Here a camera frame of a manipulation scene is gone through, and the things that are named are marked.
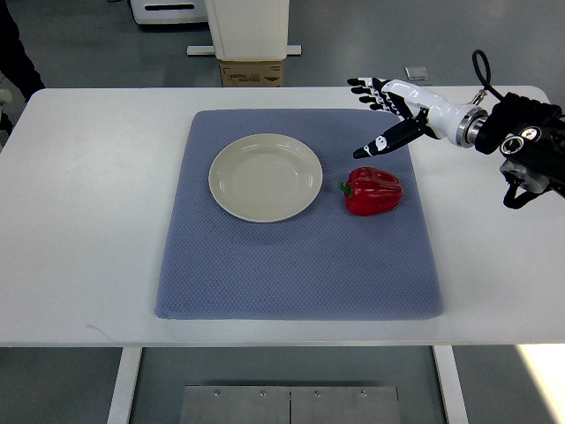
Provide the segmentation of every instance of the white machine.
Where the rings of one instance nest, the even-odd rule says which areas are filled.
[[[139,25],[193,24],[207,21],[204,0],[131,0]]]

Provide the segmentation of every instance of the person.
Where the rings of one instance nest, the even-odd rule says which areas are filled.
[[[19,30],[5,0],[0,0],[0,72],[29,101],[32,94],[45,88],[41,75],[27,56],[19,39]]]

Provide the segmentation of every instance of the black cable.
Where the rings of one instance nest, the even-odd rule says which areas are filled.
[[[478,66],[477,56],[483,60],[483,65],[485,66],[486,78],[483,76],[483,72],[480,70]],[[489,91],[496,97],[498,100],[502,100],[504,98],[498,91],[496,91],[493,86],[491,86],[491,67],[488,64],[488,59],[486,58],[486,54],[483,50],[476,49],[473,51],[473,68],[475,68],[475,73],[477,74],[477,78],[480,83],[483,85],[485,90]]]

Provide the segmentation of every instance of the pepper stem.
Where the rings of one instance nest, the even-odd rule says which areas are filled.
[[[347,194],[348,199],[353,197],[353,190],[351,189],[351,185],[344,185],[343,183],[339,183],[339,189]]]

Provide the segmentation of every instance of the cardboard box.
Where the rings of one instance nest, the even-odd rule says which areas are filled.
[[[220,61],[223,87],[282,87],[283,61]]]

